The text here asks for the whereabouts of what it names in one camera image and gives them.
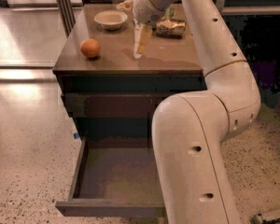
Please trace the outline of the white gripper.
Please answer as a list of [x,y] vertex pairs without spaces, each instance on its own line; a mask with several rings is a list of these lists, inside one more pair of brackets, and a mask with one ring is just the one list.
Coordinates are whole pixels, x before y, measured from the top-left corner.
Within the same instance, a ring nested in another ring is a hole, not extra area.
[[133,17],[139,21],[134,27],[133,56],[140,59],[152,36],[152,27],[164,16],[149,0],[124,0],[116,6],[120,11],[133,11]]

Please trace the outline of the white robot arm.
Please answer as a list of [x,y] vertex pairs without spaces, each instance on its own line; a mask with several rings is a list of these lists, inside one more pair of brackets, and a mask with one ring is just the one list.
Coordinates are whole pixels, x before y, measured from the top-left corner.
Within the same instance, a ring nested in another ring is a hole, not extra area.
[[221,142],[256,118],[257,82],[212,0],[133,0],[137,26],[152,25],[181,1],[203,69],[203,91],[163,100],[152,144],[168,224],[241,224],[220,152]]

